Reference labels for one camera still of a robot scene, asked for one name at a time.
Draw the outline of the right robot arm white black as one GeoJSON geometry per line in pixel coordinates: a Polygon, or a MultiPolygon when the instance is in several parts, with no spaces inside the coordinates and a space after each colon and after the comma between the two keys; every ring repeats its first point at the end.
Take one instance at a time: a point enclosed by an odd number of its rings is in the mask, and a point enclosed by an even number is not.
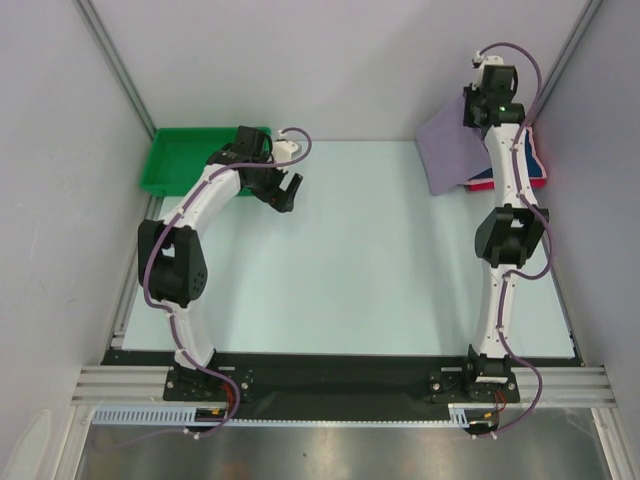
{"type": "Polygon", "coordinates": [[[515,102],[518,73],[499,56],[474,63],[476,80],[464,89],[465,126],[476,129],[489,153],[495,207],[474,238],[483,266],[479,323],[461,375],[461,390],[474,402],[505,399],[516,391],[508,344],[511,313],[524,266],[534,254],[549,220],[538,206],[527,169],[526,112],[515,102]]]}

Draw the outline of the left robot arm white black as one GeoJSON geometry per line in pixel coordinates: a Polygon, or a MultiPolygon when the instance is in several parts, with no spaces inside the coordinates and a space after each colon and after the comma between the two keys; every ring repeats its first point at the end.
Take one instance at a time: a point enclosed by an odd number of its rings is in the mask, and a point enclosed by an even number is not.
{"type": "Polygon", "coordinates": [[[213,218],[243,189],[279,213],[294,209],[303,181],[288,168],[305,160],[312,138],[300,127],[286,127],[272,138],[240,126],[232,142],[212,153],[194,186],[176,207],[138,227],[138,277],[146,304],[165,313],[176,350],[175,361],[191,369],[186,387],[197,398],[214,397],[221,376],[207,365],[215,347],[202,320],[191,312],[205,291],[208,269],[200,236],[213,218]]]}

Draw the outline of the purple t shirt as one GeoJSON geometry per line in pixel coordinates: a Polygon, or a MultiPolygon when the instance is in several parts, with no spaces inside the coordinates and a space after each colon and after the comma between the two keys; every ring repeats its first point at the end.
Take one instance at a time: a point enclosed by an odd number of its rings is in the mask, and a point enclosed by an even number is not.
{"type": "Polygon", "coordinates": [[[481,132],[463,125],[465,99],[459,95],[421,125],[415,141],[430,194],[440,196],[491,166],[481,132]]]}

